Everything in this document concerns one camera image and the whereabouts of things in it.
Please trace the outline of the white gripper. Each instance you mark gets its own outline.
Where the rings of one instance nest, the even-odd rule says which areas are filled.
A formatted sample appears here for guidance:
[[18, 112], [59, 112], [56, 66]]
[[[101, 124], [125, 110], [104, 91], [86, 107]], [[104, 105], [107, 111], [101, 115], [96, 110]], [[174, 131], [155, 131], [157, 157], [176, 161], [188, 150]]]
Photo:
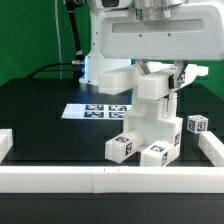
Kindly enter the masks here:
[[142, 76], [151, 73], [143, 59], [175, 60], [170, 89], [181, 87], [184, 60], [224, 59], [224, 4], [182, 4], [157, 21], [139, 21], [133, 9], [107, 11], [99, 22], [104, 57], [140, 59]]

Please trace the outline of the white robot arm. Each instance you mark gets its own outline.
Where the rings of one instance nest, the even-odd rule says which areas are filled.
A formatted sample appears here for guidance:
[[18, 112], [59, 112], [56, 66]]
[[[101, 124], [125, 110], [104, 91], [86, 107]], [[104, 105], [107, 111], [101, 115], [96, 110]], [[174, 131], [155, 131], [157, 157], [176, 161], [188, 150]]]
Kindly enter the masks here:
[[86, 0], [109, 59], [224, 59], [224, 0]]

